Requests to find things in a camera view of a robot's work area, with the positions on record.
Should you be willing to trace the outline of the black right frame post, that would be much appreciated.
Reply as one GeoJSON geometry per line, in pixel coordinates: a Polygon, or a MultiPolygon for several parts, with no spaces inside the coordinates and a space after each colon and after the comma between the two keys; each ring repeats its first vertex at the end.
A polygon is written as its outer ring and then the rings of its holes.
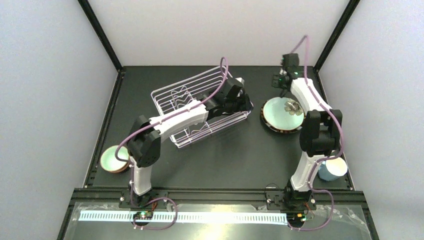
{"type": "Polygon", "coordinates": [[[327,58],[329,57],[331,51],[337,43],[337,40],[341,36],[343,30],[345,29],[347,23],[349,22],[351,16],[353,15],[355,9],[357,8],[360,0],[349,0],[344,11],[342,12],[335,28],[333,29],[328,41],[326,42],[317,62],[314,65],[314,70],[319,72],[327,58]]]}

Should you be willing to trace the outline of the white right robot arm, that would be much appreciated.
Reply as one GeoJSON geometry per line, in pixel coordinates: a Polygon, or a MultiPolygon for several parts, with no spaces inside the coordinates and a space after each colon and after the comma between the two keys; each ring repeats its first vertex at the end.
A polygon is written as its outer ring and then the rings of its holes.
{"type": "Polygon", "coordinates": [[[282,55],[281,70],[273,76],[271,85],[284,94],[294,95],[305,113],[299,136],[302,154],[296,171],[283,190],[284,205],[295,209],[309,201],[322,162],[332,160],[332,153],[342,149],[343,115],[324,101],[306,68],[300,73],[297,53],[282,55]]]}

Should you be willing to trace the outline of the black left frame post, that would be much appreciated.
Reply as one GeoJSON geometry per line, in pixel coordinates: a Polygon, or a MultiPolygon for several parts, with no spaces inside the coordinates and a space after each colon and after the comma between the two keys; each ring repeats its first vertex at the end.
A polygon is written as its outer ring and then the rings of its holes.
{"type": "Polygon", "coordinates": [[[119,61],[117,54],[115,53],[100,21],[98,20],[90,2],[88,0],[77,0],[81,9],[83,10],[86,18],[88,19],[91,27],[99,38],[105,52],[107,53],[110,61],[112,62],[114,68],[118,73],[120,73],[123,69],[122,64],[119,61]]]}

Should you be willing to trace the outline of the blue ceramic mug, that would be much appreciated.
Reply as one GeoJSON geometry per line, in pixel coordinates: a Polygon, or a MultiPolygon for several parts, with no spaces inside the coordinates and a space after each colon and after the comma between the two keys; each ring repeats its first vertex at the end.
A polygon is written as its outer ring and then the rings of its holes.
{"type": "Polygon", "coordinates": [[[321,180],[331,182],[343,177],[348,171],[348,165],[341,157],[324,161],[319,170],[318,176],[321,180]]]}

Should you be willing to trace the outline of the black frame post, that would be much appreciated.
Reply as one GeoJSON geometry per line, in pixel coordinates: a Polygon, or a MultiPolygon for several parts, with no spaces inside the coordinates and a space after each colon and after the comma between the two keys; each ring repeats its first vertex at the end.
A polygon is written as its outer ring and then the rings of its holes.
{"type": "Polygon", "coordinates": [[[331,51],[337,43],[337,40],[341,36],[343,30],[345,29],[347,23],[349,22],[351,16],[353,15],[355,9],[357,8],[360,0],[349,0],[344,11],[342,12],[335,28],[333,29],[328,41],[326,42],[317,62],[314,65],[314,70],[319,72],[327,58],[329,57],[331,51]]]}
{"type": "Polygon", "coordinates": [[[81,9],[83,10],[86,18],[88,19],[91,27],[99,38],[105,52],[107,53],[110,61],[112,62],[114,68],[118,73],[120,73],[123,69],[122,64],[119,61],[117,54],[115,53],[100,21],[98,20],[90,2],[88,0],[77,0],[81,9]]]}

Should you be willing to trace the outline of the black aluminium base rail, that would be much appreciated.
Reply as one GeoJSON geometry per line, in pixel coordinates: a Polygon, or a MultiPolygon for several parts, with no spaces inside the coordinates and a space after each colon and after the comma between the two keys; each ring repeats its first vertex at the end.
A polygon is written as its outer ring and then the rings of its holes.
{"type": "MultiPolygon", "coordinates": [[[[194,189],[194,188],[159,188],[168,194],[168,197],[178,203],[195,204],[262,204],[266,201],[264,189],[194,189]]],[[[127,193],[125,187],[94,187],[75,188],[71,195],[68,208],[61,224],[58,240],[65,238],[66,230],[71,221],[71,213],[76,203],[120,203],[121,197],[127,193]]],[[[358,205],[362,208],[365,225],[370,231],[372,240],[378,240],[378,232],[368,207],[365,195],[362,191],[339,190],[331,191],[336,205],[358,205]]]]}

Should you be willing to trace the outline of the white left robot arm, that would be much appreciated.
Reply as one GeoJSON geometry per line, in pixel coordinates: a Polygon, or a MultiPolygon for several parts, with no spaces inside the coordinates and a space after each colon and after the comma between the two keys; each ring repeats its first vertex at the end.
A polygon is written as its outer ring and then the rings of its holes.
{"type": "Polygon", "coordinates": [[[165,139],[192,125],[252,109],[244,79],[228,77],[214,91],[201,95],[199,100],[191,100],[177,110],[150,119],[139,116],[133,124],[133,132],[124,141],[131,166],[131,206],[141,207],[145,194],[152,189],[153,165],[160,158],[165,139]]]}

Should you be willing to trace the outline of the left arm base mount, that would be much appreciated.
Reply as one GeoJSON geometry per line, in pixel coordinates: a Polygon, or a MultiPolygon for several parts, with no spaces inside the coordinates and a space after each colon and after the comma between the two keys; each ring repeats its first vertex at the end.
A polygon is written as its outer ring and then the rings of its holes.
{"type": "Polygon", "coordinates": [[[120,192],[119,208],[135,210],[138,213],[130,214],[130,223],[135,229],[140,230],[165,230],[170,228],[176,223],[175,217],[168,225],[161,227],[152,227],[149,222],[139,222],[136,220],[151,220],[154,216],[154,209],[157,207],[166,207],[168,204],[174,205],[174,202],[169,198],[169,193],[163,190],[149,190],[143,195],[137,195],[127,188],[120,192]]]}

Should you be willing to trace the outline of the mint green brown bowl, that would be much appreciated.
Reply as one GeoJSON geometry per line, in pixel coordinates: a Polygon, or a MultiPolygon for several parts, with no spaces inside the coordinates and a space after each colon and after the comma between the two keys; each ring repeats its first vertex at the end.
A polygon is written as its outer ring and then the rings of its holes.
{"type": "Polygon", "coordinates": [[[122,146],[118,151],[118,157],[125,161],[118,160],[115,156],[118,145],[107,148],[100,156],[100,166],[107,172],[120,173],[127,169],[130,162],[130,155],[126,147],[122,146]]]}

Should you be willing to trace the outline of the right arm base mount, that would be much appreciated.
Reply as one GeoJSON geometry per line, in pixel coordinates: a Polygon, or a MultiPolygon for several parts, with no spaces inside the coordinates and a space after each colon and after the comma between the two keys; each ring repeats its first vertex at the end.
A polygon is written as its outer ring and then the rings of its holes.
{"type": "Polygon", "coordinates": [[[301,228],[307,221],[315,217],[317,209],[311,191],[298,192],[291,187],[279,188],[268,186],[265,188],[264,196],[266,208],[286,214],[287,222],[294,228],[301,228]]]}

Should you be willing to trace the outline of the white wire dish rack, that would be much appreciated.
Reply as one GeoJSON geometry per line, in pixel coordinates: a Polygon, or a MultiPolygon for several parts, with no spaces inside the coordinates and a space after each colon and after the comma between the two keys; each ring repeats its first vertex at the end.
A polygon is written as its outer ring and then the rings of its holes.
{"type": "Polygon", "coordinates": [[[178,147],[194,143],[248,117],[253,109],[242,78],[233,78],[225,66],[154,90],[159,116],[149,122],[178,147]]]}

